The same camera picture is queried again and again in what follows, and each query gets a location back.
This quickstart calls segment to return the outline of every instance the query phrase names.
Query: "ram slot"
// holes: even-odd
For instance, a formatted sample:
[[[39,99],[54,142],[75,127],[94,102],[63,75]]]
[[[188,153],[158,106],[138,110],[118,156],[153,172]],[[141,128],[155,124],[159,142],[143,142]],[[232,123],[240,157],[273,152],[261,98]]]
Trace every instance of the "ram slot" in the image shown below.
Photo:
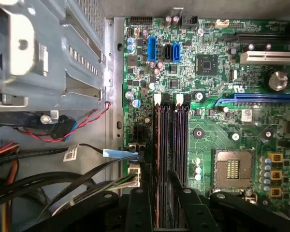
[[[166,228],[168,225],[167,210],[167,172],[169,156],[169,113],[170,106],[163,104],[160,106],[160,158],[159,158],[159,227]]]

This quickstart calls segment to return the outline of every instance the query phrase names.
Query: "pci slot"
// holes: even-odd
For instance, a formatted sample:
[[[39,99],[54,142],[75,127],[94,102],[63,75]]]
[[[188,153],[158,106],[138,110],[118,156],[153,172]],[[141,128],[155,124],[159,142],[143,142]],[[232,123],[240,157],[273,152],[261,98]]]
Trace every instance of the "pci slot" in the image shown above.
[[[241,55],[241,64],[290,65],[290,52],[248,51]]]
[[[165,228],[168,225],[168,206],[167,206],[167,171],[169,166],[169,114],[170,106],[167,103],[156,105],[155,109],[155,128],[157,138],[157,168],[155,172],[158,176],[157,195],[156,195],[156,226],[157,228]]]

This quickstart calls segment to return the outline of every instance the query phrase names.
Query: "screw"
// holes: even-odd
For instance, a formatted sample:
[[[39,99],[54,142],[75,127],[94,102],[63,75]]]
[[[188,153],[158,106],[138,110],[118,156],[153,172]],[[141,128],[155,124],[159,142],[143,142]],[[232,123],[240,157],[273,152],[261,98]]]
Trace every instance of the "screw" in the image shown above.
[[[184,193],[191,193],[191,190],[186,188],[186,189],[184,189]]]
[[[105,198],[111,198],[112,195],[108,193],[108,194],[105,194],[104,197],[105,197]]]
[[[225,198],[226,198],[226,196],[223,195],[222,193],[218,193],[218,194],[217,194],[217,197],[218,197],[219,199],[225,199]]]

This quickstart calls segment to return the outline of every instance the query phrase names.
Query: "sata port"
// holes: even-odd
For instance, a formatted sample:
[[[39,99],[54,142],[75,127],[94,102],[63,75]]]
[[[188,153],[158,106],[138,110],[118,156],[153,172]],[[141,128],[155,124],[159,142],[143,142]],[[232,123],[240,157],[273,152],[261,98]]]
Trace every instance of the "sata port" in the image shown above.
[[[167,44],[164,48],[164,62],[170,62],[171,61],[171,54],[172,54],[172,48],[170,44]]]

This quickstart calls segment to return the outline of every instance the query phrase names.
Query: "red wire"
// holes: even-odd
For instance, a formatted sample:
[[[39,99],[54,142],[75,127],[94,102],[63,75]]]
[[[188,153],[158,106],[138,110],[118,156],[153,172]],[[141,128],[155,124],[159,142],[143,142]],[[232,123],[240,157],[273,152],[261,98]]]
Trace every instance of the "red wire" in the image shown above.
[[[85,125],[87,124],[90,124],[90,123],[93,123],[94,121],[96,121],[98,118],[100,118],[102,115],[105,114],[106,111],[109,110],[109,108],[111,107],[111,103],[106,101],[105,103],[108,103],[107,107],[105,108],[105,110],[103,110],[99,115],[97,115],[94,119],[90,120],[90,121],[87,121],[92,115],[94,112],[96,112],[97,110],[92,110],[89,115],[72,131],[70,131],[69,133],[67,133],[64,137],[60,138],[60,139],[43,139],[43,138],[40,138],[39,136],[37,136],[36,134],[32,133],[30,131],[30,129],[25,129],[27,131],[27,133],[37,139],[37,140],[42,140],[44,142],[51,142],[51,143],[56,143],[56,142],[61,142],[62,140],[64,140],[65,138],[69,137],[71,134],[75,133],[78,129],[84,127]]]

